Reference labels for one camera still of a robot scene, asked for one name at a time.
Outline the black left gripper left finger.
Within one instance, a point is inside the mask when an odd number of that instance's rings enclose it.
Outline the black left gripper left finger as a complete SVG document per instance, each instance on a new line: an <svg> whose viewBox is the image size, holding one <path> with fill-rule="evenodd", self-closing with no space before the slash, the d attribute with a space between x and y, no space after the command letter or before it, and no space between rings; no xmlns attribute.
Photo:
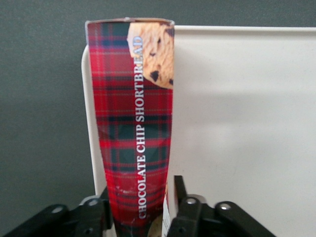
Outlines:
<svg viewBox="0 0 316 237"><path fill-rule="evenodd" d="M105 237L113 226L108 189L84 198L73 210L50 205L18 225L6 237Z"/></svg>

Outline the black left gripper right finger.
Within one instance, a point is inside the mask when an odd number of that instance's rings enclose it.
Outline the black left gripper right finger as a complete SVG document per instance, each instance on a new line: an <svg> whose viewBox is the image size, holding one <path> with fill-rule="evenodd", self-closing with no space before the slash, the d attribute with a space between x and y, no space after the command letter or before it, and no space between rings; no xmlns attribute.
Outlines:
<svg viewBox="0 0 316 237"><path fill-rule="evenodd" d="M209 206L203 197L190 195L184 179L174 176L178 212L172 219L169 237L273 237L274 234L231 201Z"/></svg>

